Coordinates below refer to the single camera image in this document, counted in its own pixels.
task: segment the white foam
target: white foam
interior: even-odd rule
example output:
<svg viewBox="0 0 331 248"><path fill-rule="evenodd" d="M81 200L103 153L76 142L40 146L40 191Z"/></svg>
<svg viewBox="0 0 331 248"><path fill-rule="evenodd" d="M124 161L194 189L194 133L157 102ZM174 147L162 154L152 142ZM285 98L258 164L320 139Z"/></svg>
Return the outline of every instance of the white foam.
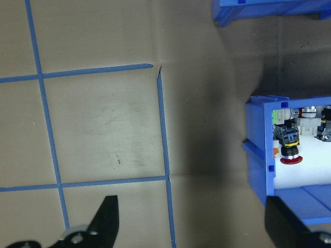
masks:
<svg viewBox="0 0 331 248"><path fill-rule="evenodd" d="M331 142L320 141L313 135L299 138L299 154L304 159L298 164L287 165L280 162L281 155L277 154L275 189L331 184Z"/></svg>

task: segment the metal screw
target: metal screw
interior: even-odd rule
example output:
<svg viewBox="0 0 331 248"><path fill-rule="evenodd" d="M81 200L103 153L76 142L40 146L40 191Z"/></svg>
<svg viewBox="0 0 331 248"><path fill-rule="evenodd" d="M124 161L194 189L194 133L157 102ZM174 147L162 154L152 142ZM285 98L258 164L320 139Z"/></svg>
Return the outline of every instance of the metal screw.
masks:
<svg viewBox="0 0 331 248"><path fill-rule="evenodd" d="M76 236L72 237L71 243L78 244L78 243L82 242L83 240L84 240L84 238L79 232Z"/></svg>
<svg viewBox="0 0 331 248"><path fill-rule="evenodd" d="M331 244L331 235L326 232L322 232L320 234L320 240L325 244Z"/></svg>

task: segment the blue storage bin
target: blue storage bin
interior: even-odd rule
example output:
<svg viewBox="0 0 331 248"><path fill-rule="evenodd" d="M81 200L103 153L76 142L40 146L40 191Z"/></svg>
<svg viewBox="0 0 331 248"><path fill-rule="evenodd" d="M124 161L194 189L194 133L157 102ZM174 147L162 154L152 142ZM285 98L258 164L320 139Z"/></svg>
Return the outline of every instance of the blue storage bin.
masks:
<svg viewBox="0 0 331 248"><path fill-rule="evenodd" d="M313 13L321 20L330 18L331 0L213 0L213 18L220 27L233 19Z"/></svg>
<svg viewBox="0 0 331 248"><path fill-rule="evenodd" d="M274 110L324 105L331 105L331 97L291 100L253 96L246 104L247 140L243 147L248 155L249 183L263 204L267 195L279 196L306 225L331 223L331 184L275 189L273 113ZM331 149L325 152L322 161L330 161L330 152Z"/></svg>

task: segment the blue tape grid line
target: blue tape grid line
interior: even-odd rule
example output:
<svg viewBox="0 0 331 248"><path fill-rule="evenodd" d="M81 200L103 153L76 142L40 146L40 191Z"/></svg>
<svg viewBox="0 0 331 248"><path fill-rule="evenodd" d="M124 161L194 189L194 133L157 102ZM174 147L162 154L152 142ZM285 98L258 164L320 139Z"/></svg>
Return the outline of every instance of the blue tape grid line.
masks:
<svg viewBox="0 0 331 248"><path fill-rule="evenodd" d="M43 77L42 77L41 63L40 63L40 58L39 58L39 51L38 51L38 44L37 44L37 39L36 39L35 26L34 26L34 22L33 22L31 4L30 4L29 0L25 0L25 8L26 8L26 14L27 14L27 19L28 19L29 29L30 29L33 53L34 53L34 56L35 56L35 63L36 63L36 69L37 69L37 75L38 75L38 81L39 81L39 88L40 88L40 93L41 93L42 106L43 106L43 110L44 110L44 115L45 115L45 119L46 119L46 127L47 127L48 137L49 137L50 146L51 146L51 153L52 153L56 183L59 186L58 187L58 193L59 193L59 198L60 198L60 202L61 202L62 214L63 214L65 227L66 227L66 229L68 229L70 227L69 219L68 219L68 213L67 213L67 208L66 208L66 202L65 202L65 199L64 199L63 188L61 187L61 176L60 176L59 168L58 168L58 162L57 162L57 156L56 156L56 149L55 149L55 143L54 143L54 136L53 136L51 118L50 118L50 113L49 113L49 109L48 109L45 85L44 85Z"/></svg>
<svg viewBox="0 0 331 248"><path fill-rule="evenodd" d="M150 69L153 65L151 64L137 64L137 65L126 65L126 66L112 66L112 67L100 67L100 68L89 68L89 69L79 69L72 71L59 71L59 72L49 72L43 73L43 79L51 79L63 76L77 76L77 75L86 75L86 74L96 74L96 73L106 73L106 72L119 72L119 71L131 71L131 70L140 70L140 69ZM20 82L28 80L38 80L39 75L24 75L24 76L12 76L0 78L1 83L11 83L11 82Z"/></svg>
<svg viewBox="0 0 331 248"><path fill-rule="evenodd" d="M39 81L42 105L43 105L43 109L44 109L44 115L45 115L46 126L47 126L49 141L50 141L54 171L55 171L55 175L56 175L56 184L31 185L31 186L21 186L21 187L5 187L5 188L0 188L0 192L43 190L43 189L56 189L57 188L58 192L59 192L60 201L61 201L61 207L62 207L62 213L63 213L65 226L66 226L66 228L69 228L70 225L69 225L69 220L68 220L68 214L67 214L67 209L66 209L66 204L65 204L63 188L165 180L166 188L167 188L168 215L169 215L171 243L172 243L172 248L176 248L174 217L173 217L173 208L172 208L171 183L170 183L170 178L169 178L170 168L169 168L166 122L165 122L164 105L163 105L162 79L161 79L161 74L160 74L161 68L159 70L159 75L158 75L158 79L157 79L157 88L158 88L158 100L159 100L160 124L161 124L161 136L162 136L162 144L163 144L165 176L114 179L114 180L90 181L90 182L62 183L60 172L59 172L58 161L57 161L55 142L54 142L51 118L50 118L50 113L49 113L49 108L48 108L46 90L45 90L43 79L57 78L57 77L64 77L64 76L94 74L94 73L149 69L149 68L152 68L153 65L137 64L137 65L125 65L125 66L90 68L90 69L80 69L80 70L71 70L71 71L62 71L62 72L42 73L30 0L25 0L25 8L26 8L26 13L27 13L27 20L28 20L28 25L29 25L29 30L30 30L32 46L33 46L33 53L34 53L34 57L35 57L37 74L4 77L4 78L0 78L0 83L20 82L20 81L28 81L28 80L38 80Z"/></svg>
<svg viewBox="0 0 331 248"><path fill-rule="evenodd" d="M28 81L28 80L36 80L38 79L38 75L26 75L26 76L12 76L12 77L4 77L0 79L1 83L10 83L10 82L19 82L19 81Z"/></svg>
<svg viewBox="0 0 331 248"><path fill-rule="evenodd" d="M97 185L109 185L109 184L121 184L121 183L135 183L135 182L151 182L151 181L163 181L166 180L166 176L157 177L140 177L140 178L126 178L126 179L112 179L102 181L89 181L89 182L70 182L59 184L44 184L44 185L31 185L31 186L18 186L18 187L4 187L0 188L0 192L13 192L13 191L26 191L26 190L47 190L72 187L86 187Z"/></svg>
<svg viewBox="0 0 331 248"><path fill-rule="evenodd" d="M160 124L161 124L161 137L163 145L163 159L164 159L164 172L166 175L166 187L167 187L167 201L168 201L168 216L169 216L169 227L170 227L170 237L171 246L176 248L176 236L175 236L175 225L174 225L174 215L172 209L172 194L171 194L171 183L170 183L170 167L169 167L169 154L168 154L168 142L167 142L167 131L166 131L166 116L164 114L164 100L163 100L163 89L162 89L162 78L161 69L159 69L159 74L157 77L157 91L159 100L159 111L160 111Z"/></svg>

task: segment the green label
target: green label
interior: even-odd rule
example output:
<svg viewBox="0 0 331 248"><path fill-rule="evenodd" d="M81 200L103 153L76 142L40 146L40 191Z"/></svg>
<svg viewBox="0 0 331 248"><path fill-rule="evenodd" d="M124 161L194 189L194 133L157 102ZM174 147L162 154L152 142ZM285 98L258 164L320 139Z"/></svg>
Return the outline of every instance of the green label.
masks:
<svg viewBox="0 0 331 248"><path fill-rule="evenodd" d="M273 111L273 124L277 123L277 110Z"/></svg>

